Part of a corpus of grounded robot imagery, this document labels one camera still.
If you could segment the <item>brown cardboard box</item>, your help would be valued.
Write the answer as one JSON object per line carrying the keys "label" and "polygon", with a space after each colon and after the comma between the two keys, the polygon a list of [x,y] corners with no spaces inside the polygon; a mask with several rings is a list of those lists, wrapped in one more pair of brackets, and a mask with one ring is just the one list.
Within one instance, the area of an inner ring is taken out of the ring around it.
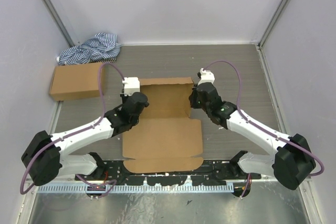
{"label": "brown cardboard box", "polygon": [[99,84],[104,85],[105,74],[98,72],[101,62],[82,65],[56,66],[49,94],[55,101],[71,101],[100,96]]}

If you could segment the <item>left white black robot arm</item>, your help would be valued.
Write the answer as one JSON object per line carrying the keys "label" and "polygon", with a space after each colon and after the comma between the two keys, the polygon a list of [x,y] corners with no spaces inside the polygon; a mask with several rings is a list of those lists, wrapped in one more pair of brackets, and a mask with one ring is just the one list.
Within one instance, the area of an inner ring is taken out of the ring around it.
{"label": "left white black robot arm", "polygon": [[147,96],[135,92],[123,99],[121,105],[88,124],[52,135],[38,132],[21,157],[34,185],[42,186],[65,175],[102,179],[106,165],[97,153],[75,155],[74,152],[130,130],[138,124],[140,114],[148,105]]}

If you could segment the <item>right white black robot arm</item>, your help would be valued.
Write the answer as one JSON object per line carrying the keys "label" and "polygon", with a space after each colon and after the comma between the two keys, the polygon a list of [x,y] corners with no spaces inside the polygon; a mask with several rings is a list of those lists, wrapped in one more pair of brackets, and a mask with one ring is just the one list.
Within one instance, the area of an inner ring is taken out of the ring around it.
{"label": "right white black robot arm", "polygon": [[265,155],[241,151],[234,156],[231,173],[235,178],[243,179],[249,173],[267,175],[295,190],[315,169],[305,137],[289,136],[256,121],[237,105],[223,101],[212,83],[196,84],[189,100],[192,108],[202,109],[214,124],[242,135],[266,151]]}

